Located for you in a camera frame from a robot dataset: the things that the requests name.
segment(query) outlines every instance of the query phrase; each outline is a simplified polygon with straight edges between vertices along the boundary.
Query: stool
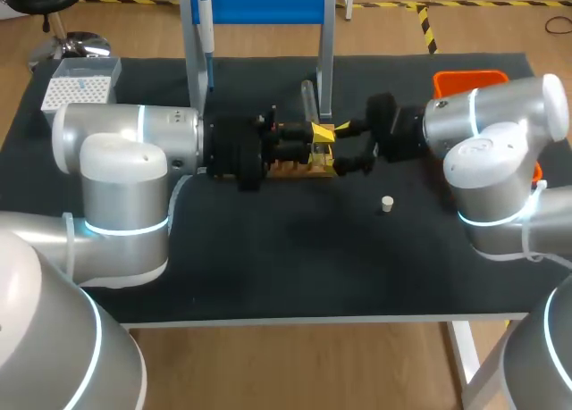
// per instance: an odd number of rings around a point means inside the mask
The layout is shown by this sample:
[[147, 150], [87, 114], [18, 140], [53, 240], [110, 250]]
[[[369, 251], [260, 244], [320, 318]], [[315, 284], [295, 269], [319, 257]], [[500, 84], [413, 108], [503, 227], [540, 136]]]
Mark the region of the stool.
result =
[[53, 36], [29, 56], [28, 67], [34, 71], [39, 62], [66, 57], [108, 57], [111, 47], [105, 38], [90, 32], [67, 32], [58, 12], [79, 0], [5, 0], [18, 13], [44, 16], [45, 33]]

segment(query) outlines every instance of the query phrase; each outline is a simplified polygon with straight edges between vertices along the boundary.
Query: glowing blue ring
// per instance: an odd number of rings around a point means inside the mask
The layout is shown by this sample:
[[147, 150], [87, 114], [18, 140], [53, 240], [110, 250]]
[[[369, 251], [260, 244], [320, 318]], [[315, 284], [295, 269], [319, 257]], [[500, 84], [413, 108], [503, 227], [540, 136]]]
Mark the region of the glowing blue ring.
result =
[[143, 142], [143, 124], [145, 122], [145, 106], [139, 105], [139, 112], [137, 113], [137, 141]]
[[546, 307], [544, 307], [544, 337], [546, 338], [546, 346], [548, 347], [548, 353], [552, 358], [552, 362], [556, 367], [556, 371], [559, 373], [564, 383], [566, 383], [568, 389], [572, 390], [572, 380], [570, 379], [570, 376], [568, 376], [568, 373], [564, 369], [564, 366], [562, 365], [560, 358], [558, 358], [558, 355], [556, 354], [556, 349], [554, 348], [554, 345], [552, 343], [551, 330], [548, 326], [548, 313], [551, 310], [551, 302], [555, 293], [556, 289], [552, 291], [551, 296], [548, 297], [548, 301], [546, 302]]
[[104, 236], [138, 236], [139, 234], [147, 234], [153, 231], [157, 231], [167, 225], [169, 218], [165, 218], [163, 221], [159, 222], [156, 225], [152, 225], [151, 227], [146, 227], [145, 229], [136, 229], [136, 230], [106, 230], [100, 229], [95, 225], [91, 225], [89, 222], [85, 221], [86, 228], [90, 231], [93, 231], [96, 234], [103, 234]]
[[479, 129], [476, 127], [476, 111], [475, 111], [475, 97], [477, 91], [479, 91], [479, 89], [475, 88], [468, 95], [468, 118], [471, 121], [471, 130], [473, 131], [473, 136], [478, 136], [479, 134]]
[[540, 194], [546, 189], [546, 186], [547, 184], [545, 180], [539, 180], [536, 184], [536, 190], [534, 191], [533, 194], [530, 195], [528, 200], [526, 200], [526, 203], [522, 207], [522, 209], [520, 209], [517, 213], [514, 213], [507, 218], [503, 218], [502, 220], [490, 221], [490, 222], [472, 221], [465, 218], [461, 214], [461, 212], [458, 212], [458, 217], [461, 219], [462, 222], [466, 222], [469, 225], [474, 225], [475, 227], [496, 227], [497, 225], [513, 222], [520, 217], [526, 218], [527, 216], [532, 216], [532, 214], [536, 212], [536, 207], [538, 206], [538, 200], [540, 199]]
[[490, 221], [490, 222], [479, 222], [479, 221], [471, 221], [465, 218], [461, 212], [458, 213], [458, 217], [461, 219], [462, 222], [466, 222], [469, 225], [474, 225], [475, 227], [496, 227], [497, 225], [507, 224], [509, 222], [515, 221], [519, 218], [526, 210], [528, 209], [528, 203], [519, 210], [517, 213], [512, 214], [508, 218], [503, 218], [502, 220], [498, 221]]
[[101, 353], [101, 341], [102, 341], [101, 317], [99, 315], [99, 311], [97, 310], [97, 306], [91, 299], [91, 297], [83, 289], [81, 290], [81, 292], [85, 294], [86, 298], [89, 301], [89, 304], [91, 305], [93, 313], [96, 317], [96, 345], [93, 350], [93, 355], [91, 356], [91, 361], [89, 361], [89, 366], [88, 370], [86, 371], [86, 375], [83, 377], [83, 380], [81, 381], [78, 389], [75, 391], [75, 394], [73, 394], [73, 397], [71, 397], [70, 402], [67, 404], [66, 407], [63, 408], [63, 410], [72, 410], [75, 407], [75, 405], [78, 404], [78, 402], [81, 399], [81, 396], [83, 395], [89, 383], [91, 382], [93, 373], [96, 370], [97, 361], [99, 360], [99, 354]]

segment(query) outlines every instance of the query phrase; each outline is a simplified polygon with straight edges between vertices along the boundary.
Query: black and yellow tape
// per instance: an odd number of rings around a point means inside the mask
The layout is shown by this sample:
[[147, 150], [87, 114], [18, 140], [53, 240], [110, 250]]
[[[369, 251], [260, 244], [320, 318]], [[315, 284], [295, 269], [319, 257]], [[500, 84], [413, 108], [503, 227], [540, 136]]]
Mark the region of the black and yellow tape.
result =
[[[80, 0], [93, 4], [143, 4], [143, 5], [178, 5], [179, 1], [165, 0]], [[572, 1], [390, 1], [390, 2], [359, 2], [354, 8], [395, 8], [405, 7], [416, 9], [418, 6], [572, 6]]]
[[416, 9], [418, 6], [572, 6], [572, 1], [390, 1], [390, 2], [359, 2], [354, 8], [395, 8], [406, 7]]
[[142, 4], [142, 5], [179, 5], [179, 1], [163, 0], [80, 0], [90, 4]]
[[425, 44], [429, 50], [429, 54], [439, 53], [439, 48], [437, 48], [437, 42], [435, 41], [435, 35], [433, 34], [433, 29], [429, 25], [429, 17], [427, 15], [426, 6], [417, 7], [417, 15], [419, 16], [419, 22], [421, 23], [421, 29], [425, 35]]

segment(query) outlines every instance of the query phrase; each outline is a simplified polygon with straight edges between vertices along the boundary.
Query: yellow object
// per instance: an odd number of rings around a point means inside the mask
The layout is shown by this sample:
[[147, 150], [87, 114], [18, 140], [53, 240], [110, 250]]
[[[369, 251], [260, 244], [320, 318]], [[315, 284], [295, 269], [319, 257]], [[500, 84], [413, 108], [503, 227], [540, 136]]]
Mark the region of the yellow object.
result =
[[343, 124], [336, 127], [334, 130], [344, 130], [349, 128], [349, 121], [344, 122]]
[[314, 138], [312, 139], [314, 144], [333, 144], [336, 141], [333, 131], [319, 124], [312, 123], [312, 132], [314, 133]]

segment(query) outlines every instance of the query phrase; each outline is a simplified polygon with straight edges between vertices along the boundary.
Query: black cable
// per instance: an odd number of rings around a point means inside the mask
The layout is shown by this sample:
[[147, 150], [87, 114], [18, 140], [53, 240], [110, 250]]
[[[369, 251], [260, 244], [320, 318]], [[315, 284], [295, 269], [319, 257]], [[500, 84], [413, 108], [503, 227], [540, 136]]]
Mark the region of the black cable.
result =
[[552, 17], [551, 19], [548, 19], [548, 21], [546, 21], [546, 24], [544, 25], [544, 30], [546, 30], [548, 33], [550, 33], [552, 35], [566, 35], [567, 33], [572, 33], [572, 29], [562, 31], [562, 32], [548, 29], [548, 25], [551, 23], [551, 21], [555, 21], [555, 20], [564, 20], [564, 21], [567, 21], [568, 23], [572, 24], [572, 20], [570, 20], [568, 17], [564, 17], [563, 15], [557, 15], [556, 17]]

